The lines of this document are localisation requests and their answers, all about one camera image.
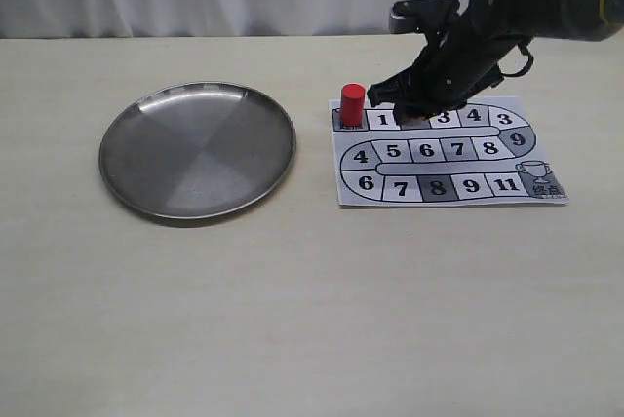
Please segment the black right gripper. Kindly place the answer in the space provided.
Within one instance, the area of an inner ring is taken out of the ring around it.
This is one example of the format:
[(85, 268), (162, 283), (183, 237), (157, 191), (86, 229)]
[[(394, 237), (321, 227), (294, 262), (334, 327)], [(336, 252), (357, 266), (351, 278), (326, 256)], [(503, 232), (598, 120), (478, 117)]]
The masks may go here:
[[(403, 70), (367, 89), (371, 107), (394, 104), (393, 116), (424, 116), (428, 120), (457, 110), (474, 95), (506, 78), (522, 77), (531, 69), (531, 38), (511, 25), (516, 0), (470, 0), (448, 31), (446, 40), (423, 65)], [(514, 73), (498, 63), (513, 49), (526, 58)]]

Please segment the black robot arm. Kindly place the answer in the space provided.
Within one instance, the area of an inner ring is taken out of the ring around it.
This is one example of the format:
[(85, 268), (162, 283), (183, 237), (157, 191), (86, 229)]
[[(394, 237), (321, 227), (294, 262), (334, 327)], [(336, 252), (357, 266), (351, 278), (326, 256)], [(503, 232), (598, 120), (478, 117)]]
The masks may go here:
[(393, 34), (422, 34), (412, 65), (369, 86), (371, 106), (389, 103), (398, 123), (465, 107), (481, 91), (526, 75), (538, 38), (601, 42), (623, 28), (623, 0), (402, 0)]

